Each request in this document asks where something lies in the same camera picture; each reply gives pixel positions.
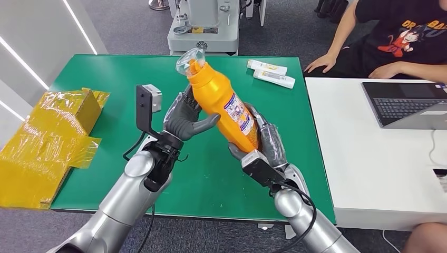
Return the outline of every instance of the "white cord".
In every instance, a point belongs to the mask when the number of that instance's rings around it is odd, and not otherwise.
[[[440,163],[437,163],[437,162],[435,162],[435,161],[433,160],[432,153],[433,153],[434,149],[436,148],[436,142],[435,142],[435,139],[434,139],[434,132],[435,132],[435,131],[436,131],[436,130],[433,130],[433,131],[430,133],[430,136],[431,136],[431,138],[432,138],[433,147],[432,147],[432,150],[430,150],[430,152],[429,152],[429,158],[430,158],[430,161],[433,162],[434,165],[436,165],[436,166],[440,166],[440,167],[447,167],[447,164],[440,164]]]
[[[396,248],[396,246],[394,246],[390,241],[388,241],[388,240],[385,238],[385,230],[382,231],[382,237],[383,237],[383,239],[384,239],[386,242],[388,242],[389,245],[391,245],[391,247],[393,247],[397,252],[401,253],[401,252]]]

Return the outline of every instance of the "orange bottle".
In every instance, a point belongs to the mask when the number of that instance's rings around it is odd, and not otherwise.
[[[194,98],[208,113],[219,113],[217,127],[231,143],[245,152],[258,148],[256,122],[231,87],[230,80],[205,61],[203,50],[193,48],[178,61],[176,69],[186,75]]]

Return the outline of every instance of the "knee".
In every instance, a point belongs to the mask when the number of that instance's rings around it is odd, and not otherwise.
[[[440,223],[424,223],[417,226],[410,235],[410,239],[420,245],[426,245],[433,252],[439,252],[434,249],[439,245],[447,246],[445,238],[447,237],[447,226]]]
[[[424,238],[427,239],[428,237],[432,237],[433,232],[439,231],[439,230],[445,230],[446,225],[440,224],[440,223],[424,223],[417,226],[411,235],[417,236],[418,238]]]

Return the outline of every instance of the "led light strip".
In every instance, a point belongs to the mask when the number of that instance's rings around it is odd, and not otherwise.
[[[11,109],[11,107],[7,106],[5,103],[3,103],[0,100],[0,105],[3,106],[5,109],[7,109],[10,113],[14,114],[17,118],[19,118],[21,121],[25,121],[25,119],[20,116],[18,113],[16,113],[13,109]]]
[[[90,48],[92,49],[94,54],[98,54],[96,49],[93,47],[92,42],[90,41],[89,37],[87,36],[87,34],[84,31],[84,28],[82,28],[81,23],[79,23],[79,20],[77,19],[76,15],[74,15],[73,10],[71,9],[70,5],[68,4],[67,0],[63,0],[65,6],[67,7],[67,9],[69,10],[71,16],[73,17],[74,21],[76,22],[76,25],[78,26],[79,30],[81,30],[82,35],[84,35],[85,40],[87,41],[87,43],[89,44]]]
[[[49,89],[48,85],[45,84],[45,82],[34,72],[26,62],[20,58],[20,56],[6,43],[6,41],[0,36],[0,44],[2,44],[8,52],[10,52],[14,58],[45,88],[46,90]]]

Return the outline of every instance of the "white machine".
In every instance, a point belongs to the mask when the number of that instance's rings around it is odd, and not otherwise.
[[[240,0],[175,0],[175,3],[177,11],[168,33],[171,55],[182,55],[194,47],[207,54],[238,54]],[[245,8],[249,4],[243,1],[243,5]]]

